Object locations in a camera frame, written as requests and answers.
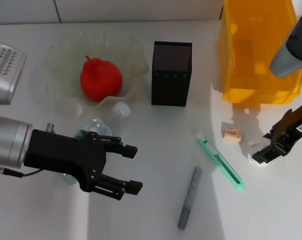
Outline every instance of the red apple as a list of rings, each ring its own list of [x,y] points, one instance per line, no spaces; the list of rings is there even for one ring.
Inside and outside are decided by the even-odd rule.
[[[94,101],[116,95],[122,86],[122,75],[110,61],[85,56],[80,85],[83,93]]]

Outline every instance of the bottle cap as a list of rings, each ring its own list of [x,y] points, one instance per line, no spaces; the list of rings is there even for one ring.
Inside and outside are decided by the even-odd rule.
[[[120,110],[126,118],[131,113],[130,107],[123,101],[119,101],[116,105],[114,105],[113,109]]]

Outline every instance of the plastic water bottle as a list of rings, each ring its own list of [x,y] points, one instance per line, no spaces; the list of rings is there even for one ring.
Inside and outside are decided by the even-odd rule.
[[[87,132],[95,132],[99,135],[118,137],[121,123],[130,115],[131,110],[128,105],[120,101],[111,111],[106,112],[104,115],[93,118],[83,129],[81,129],[75,136],[76,139],[81,139],[87,135]],[[77,180],[69,175],[62,173],[63,178],[73,185]]]

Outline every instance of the clear glass bowl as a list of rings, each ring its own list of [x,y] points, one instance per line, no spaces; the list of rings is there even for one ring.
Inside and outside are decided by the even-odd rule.
[[[110,61],[119,68],[123,82],[116,96],[92,101],[83,94],[80,75],[87,60],[86,55]],[[54,43],[44,61],[42,73],[49,96],[58,105],[65,105],[71,110],[74,104],[79,115],[78,113],[96,109],[105,101],[120,101],[131,96],[137,81],[148,70],[143,46],[137,40],[116,30],[88,27]]]

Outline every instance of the black mesh container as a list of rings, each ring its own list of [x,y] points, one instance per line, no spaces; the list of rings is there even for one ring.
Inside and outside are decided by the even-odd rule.
[[[187,104],[192,73],[192,43],[155,41],[152,61],[152,105]]]

